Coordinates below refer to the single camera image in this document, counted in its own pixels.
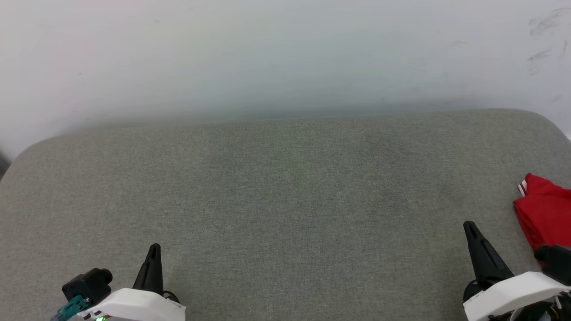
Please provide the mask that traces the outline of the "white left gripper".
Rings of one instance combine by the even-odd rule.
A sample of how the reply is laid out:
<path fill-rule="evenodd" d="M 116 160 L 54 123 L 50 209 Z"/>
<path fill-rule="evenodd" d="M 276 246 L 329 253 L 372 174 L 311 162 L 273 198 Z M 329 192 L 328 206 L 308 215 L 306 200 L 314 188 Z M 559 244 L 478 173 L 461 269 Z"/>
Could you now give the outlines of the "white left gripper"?
<path fill-rule="evenodd" d="M 167 299 L 163 282 L 161 246 L 151 244 L 132 288 L 112 292 L 98 305 L 78 313 L 85 320 L 185 321 L 186 308 Z"/>

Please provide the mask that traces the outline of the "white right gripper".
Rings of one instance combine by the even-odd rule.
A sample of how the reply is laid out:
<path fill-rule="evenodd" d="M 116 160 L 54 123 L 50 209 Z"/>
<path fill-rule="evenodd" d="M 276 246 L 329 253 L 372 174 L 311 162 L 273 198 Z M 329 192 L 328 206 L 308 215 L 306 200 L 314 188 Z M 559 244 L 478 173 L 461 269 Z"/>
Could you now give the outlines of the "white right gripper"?
<path fill-rule="evenodd" d="M 473 221 L 463 223 L 475 282 L 491 286 L 463 303 L 469 321 L 487 321 L 498 316 L 547 300 L 563 291 L 570 291 L 557 280 L 542 272 L 525 272 L 514 277 L 491 243 Z"/>

